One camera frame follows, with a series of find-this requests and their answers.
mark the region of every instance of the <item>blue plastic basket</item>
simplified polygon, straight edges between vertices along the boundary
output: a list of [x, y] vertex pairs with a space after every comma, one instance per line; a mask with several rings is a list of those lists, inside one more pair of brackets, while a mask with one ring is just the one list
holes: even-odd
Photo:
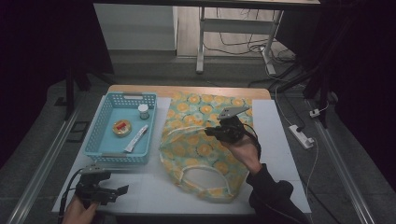
[[[148, 105], [148, 119], [141, 119], [137, 108]], [[157, 108], [155, 92], [109, 92], [96, 110], [92, 125], [84, 141], [84, 154], [93, 161], [107, 165], [138, 165], [149, 161], [149, 149]], [[125, 137], [116, 136], [113, 125], [120, 119], [128, 119], [132, 130]], [[137, 142], [131, 153], [124, 152], [137, 132], [145, 125], [147, 132]]]

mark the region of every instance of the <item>small white bottle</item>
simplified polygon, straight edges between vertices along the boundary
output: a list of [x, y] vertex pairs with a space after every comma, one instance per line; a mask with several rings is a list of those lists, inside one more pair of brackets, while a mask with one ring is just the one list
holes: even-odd
[[149, 106], [148, 105], [140, 105], [138, 108], [141, 119], [149, 118]]

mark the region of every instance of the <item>floor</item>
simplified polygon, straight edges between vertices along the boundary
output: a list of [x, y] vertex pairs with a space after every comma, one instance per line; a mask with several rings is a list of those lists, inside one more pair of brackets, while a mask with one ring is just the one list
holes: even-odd
[[[198, 18], [198, 10], [195, 13], [194, 15]], [[224, 11], [221, 11], [221, 13], [222, 16], [226, 15]], [[189, 18], [194, 19], [195, 16], [180, 20], [186, 21]], [[182, 36], [187, 36], [181, 32], [183, 26], [191, 28], [190, 25], [183, 25], [181, 22], [179, 24], [179, 40], [184, 38]], [[238, 37], [236, 40], [231, 37], [227, 39], [227, 41], [235, 42], [244, 40], [246, 40], [245, 35]], [[220, 56], [210, 50], [205, 52], [208, 54], [208, 57], [205, 58], [205, 72], [203, 75], [197, 76], [195, 74], [195, 59], [193, 58], [196, 47], [191, 47], [191, 49], [185, 47], [183, 49], [180, 42], [177, 57], [174, 55], [152, 55], [150, 53], [138, 55], [112, 54], [111, 58], [116, 75], [110, 77], [120, 84], [212, 87], [247, 87], [253, 80], [269, 78], [265, 75], [264, 64], [257, 54], [252, 53], [246, 57], [229, 57], [231, 55], [222, 54]], [[221, 48], [219, 40], [212, 43], [209, 38], [205, 42], [211, 48]], [[278, 46], [276, 49], [281, 51], [283, 48]], [[246, 49], [247, 47], [244, 46], [242, 49], [227, 50], [242, 52], [238, 50]], [[290, 64], [277, 64], [276, 71], [280, 74], [288, 66]], [[297, 76], [298, 71], [294, 71], [293, 74]], [[76, 92], [82, 105], [76, 115], [75, 122], [92, 120], [100, 98], [108, 88], [108, 84], [97, 77], [89, 76], [89, 78], [92, 83], [91, 90]], [[251, 87], [268, 89], [273, 82], [274, 80], [271, 79], [255, 83]], [[326, 142], [320, 134], [318, 124], [308, 115], [308, 111], [312, 109], [311, 106], [316, 106], [316, 99], [310, 99], [309, 101], [304, 99], [301, 94], [304, 84], [302, 83], [302, 85], [298, 85], [285, 93], [273, 93], [272, 99], [278, 104], [279, 116], [301, 179], [309, 186], [307, 199], [312, 209], [310, 215], [312, 222], [394, 223], [396, 219], [395, 192], [378, 171], [364, 148], [339, 120], [333, 111], [335, 102], [332, 102], [327, 108], [328, 132], [331, 134], [337, 151], [344, 164], [346, 164], [348, 173], [359, 189], [362, 201], [370, 211], [373, 220], [362, 220], [358, 215], [353, 197], [346, 190], [345, 183], [337, 172], [337, 166], [334, 164], [331, 152], [326, 147]], [[64, 82], [49, 88], [48, 101], [43, 107], [42, 113], [15, 154], [0, 171], [0, 223], [7, 222], [22, 194], [33, 197], [31, 207], [27, 209], [28, 214], [25, 217], [25, 223], [54, 223], [56, 221], [56, 214], [52, 214], [50, 210], [81, 146], [81, 136], [78, 133], [67, 133], [65, 136], [59, 154], [56, 156], [48, 176], [44, 176], [44, 181], [39, 186], [37, 195], [31, 195], [32, 191], [26, 192], [25, 189], [29, 187], [32, 176], [35, 175], [35, 170], [40, 167], [48, 149], [53, 148], [52, 139], [56, 138], [58, 131], [65, 125], [64, 107], [55, 105], [59, 97], [64, 97], [64, 91]], [[304, 124], [305, 135], [315, 138], [318, 144], [311, 150], [303, 149], [289, 132], [290, 124]], [[150, 222], [147, 219], [139, 218], [134, 223]], [[206, 219], [203, 223], [213, 223], [213, 220]]]

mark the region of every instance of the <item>power strip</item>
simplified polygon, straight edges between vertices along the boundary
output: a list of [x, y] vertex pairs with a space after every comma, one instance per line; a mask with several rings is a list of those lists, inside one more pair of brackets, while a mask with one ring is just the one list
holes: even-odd
[[293, 135], [297, 138], [297, 140], [301, 143], [301, 145], [305, 149], [309, 149], [314, 145], [314, 139], [307, 138], [303, 132], [297, 132], [297, 125], [289, 126], [289, 130], [293, 133]]

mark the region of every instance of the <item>gray floor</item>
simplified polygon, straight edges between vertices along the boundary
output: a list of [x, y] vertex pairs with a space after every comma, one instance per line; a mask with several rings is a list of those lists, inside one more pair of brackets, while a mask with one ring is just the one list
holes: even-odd
[[[116, 75], [110, 77], [119, 84], [212, 87], [247, 87], [250, 81], [268, 78], [265, 75], [262, 59], [255, 55], [245, 58], [210, 57], [211, 55], [207, 55], [208, 57], [205, 57], [204, 74], [198, 76], [195, 74], [195, 59], [191, 57], [193, 53], [194, 51], [180, 53], [177, 57], [175, 55], [158, 54], [158, 52], [138, 52], [136, 54], [129, 52], [125, 54], [114, 51], [112, 52], [112, 62]], [[289, 64], [278, 64], [276, 65], [276, 71], [280, 74], [288, 66]], [[106, 93], [109, 87], [104, 81], [94, 76], [90, 76], [90, 81], [92, 82], [90, 91], [78, 91], [76, 94], [78, 99], [83, 95], [86, 99], [76, 121], [92, 120], [101, 96]], [[251, 87], [266, 89], [271, 83], [272, 81], [263, 82]], [[303, 89], [304, 86], [297, 86], [288, 90], [286, 94], [278, 94], [277, 102], [285, 115], [283, 117], [279, 113], [293, 158], [303, 181], [307, 181], [310, 176], [318, 152], [316, 166], [309, 182], [311, 191], [308, 193], [312, 220], [314, 223], [361, 223], [332, 164], [327, 148], [318, 134], [315, 123], [309, 118], [309, 108], [301, 94]], [[50, 148], [52, 139], [55, 138], [64, 124], [65, 108], [54, 105], [59, 97], [65, 97], [64, 82], [49, 88], [48, 101], [40, 116], [31, 131], [26, 134], [14, 155], [0, 170], [0, 223], [7, 222], [37, 166]], [[310, 103], [315, 105], [315, 100], [310, 101]], [[395, 192], [380, 174], [364, 148], [333, 112], [333, 107], [334, 105], [329, 105], [327, 109], [328, 130], [332, 134], [364, 200], [367, 202], [375, 223], [394, 223], [394, 220], [396, 220]], [[297, 125], [302, 124], [298, 116], [305, 123], [304, 133], [317, 139], [318, 147], [304, 150], [288, 131], [289, 122]], [[80, 137], [78, 133], [70, 133], [67, 139], [78, 140]], [[64, 143], [42, 189], [34, 200], [25, 223], [56, 222], [56, 214], [52, 214], [50, 210], [59, 195], [80, 145], [80, 142], [73, 141]], [[150, 222], [139, 219], [137, 223]], [[214, 223], [214, 221], [206, 219], [204, 223]]]

